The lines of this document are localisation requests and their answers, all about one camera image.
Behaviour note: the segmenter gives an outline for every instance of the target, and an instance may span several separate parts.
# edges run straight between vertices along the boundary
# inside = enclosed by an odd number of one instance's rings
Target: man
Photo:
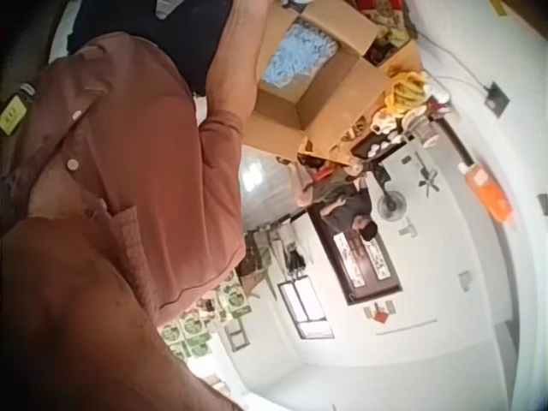
[[[157,327],[245,253],[241,124],[268,7],[234,0],[199,128],[184,70],[147,39],[95,38],[37,79],[6,180],[26,215],[2,239],[3,407],[14,396],[15,409],[239,409]]]
[[[365,177],[363,164],[358,161],[350,166],[339,167],[324,180],[303,185],[298,165],[288,164],[291,173],[291,187],[299,207],[309,207],[321,203],[320,216],[337,233],[351,229],[359,231],[365,241],[370,241],[378,233],[378,226],[371,219],[371,196]],[[359,178],[360,191],[354,182]]]
[[[371,209],[371,196],[362,177],[359,191],[355,190],[353,194],[324,205],[319,215],[337,233],[355,229],[365,241],[371,241],[378,233],[378,226],[371,218]]]

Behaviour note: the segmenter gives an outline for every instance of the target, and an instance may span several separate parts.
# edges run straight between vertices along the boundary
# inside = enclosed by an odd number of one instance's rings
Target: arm
[[[301,177],[299,176],[299,170],[297,169],[298,165],[291,163],[288,165],[289,173],[291,173],[291,191],[293,191],[293,197],[295,202],[299,207],[306,208],[310,206],[313,202],[313,185],[308,184],[305,186],[302,183]]]
[[[325,205],[320,211],[319,215],[322,217],[329,216],[333,210],[340,206],[344,206],[346,200],[342,197],[339,197],[336,201],[333,201],[331,204]]]
[[[211,230],[219,233],[242,231],[238,179],[242,124],[257,97],[257,61],[270,2],[233,0],[205,84],[208,115],[200,125],[204,196]],[[230,228],[218,227],[220,220]]]
[[[209,112],[225,110],[246,121],[257,98],[257,61],[271,0],[234,0],[213,57],[205,94]]]

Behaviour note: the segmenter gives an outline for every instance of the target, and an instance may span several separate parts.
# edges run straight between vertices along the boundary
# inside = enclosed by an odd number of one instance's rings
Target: hand
[[[346,204],[346,199],[344,196],[340,196],[336,201],[335,204],[337,204],[337,207],[342,207]]]

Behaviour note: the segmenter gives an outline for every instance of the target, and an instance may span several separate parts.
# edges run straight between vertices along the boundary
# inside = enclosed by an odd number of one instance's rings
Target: plastic bottle
[[[464,163],[459,164],[459,171],[491,216],[500,223],[508,221],[512,215],[512,208],[503,190],[489,173],[478,164],[467,166]]]

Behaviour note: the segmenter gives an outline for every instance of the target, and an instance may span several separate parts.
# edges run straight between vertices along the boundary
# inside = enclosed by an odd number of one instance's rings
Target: cardboard box
[[[259,55],[260,77],[298,18],[329,34],[340,49],[313,79],[297,78],[284,89],[261,82],[243,137],[248,146],[289,159],[296,158],[304,136],[320,152],[329,152],[388,82],[385,73],[362,58],[378,28],[343,0],[316,0],[301,14],[272,4]]]
[[[419,46],[414,40],[408,41],[405,45],[400,47],[395,54],[383,61],[378,66],[378,69],[388,75],[389,80],[386,83],[384,92],[378,96],[377,100],[371,104],[364,113],[364,117],[368,124],[371,124],[375,113],[385,107],[384,97],[387,92],[392,91],[393,81],[391,77],[401,72],[414,71],[420,73],[422,71]],[[341,143],[341,152],[343,154],[350,154],[351,150],[360,144],[368,135],[369,133],[365,133],[359,139]]]

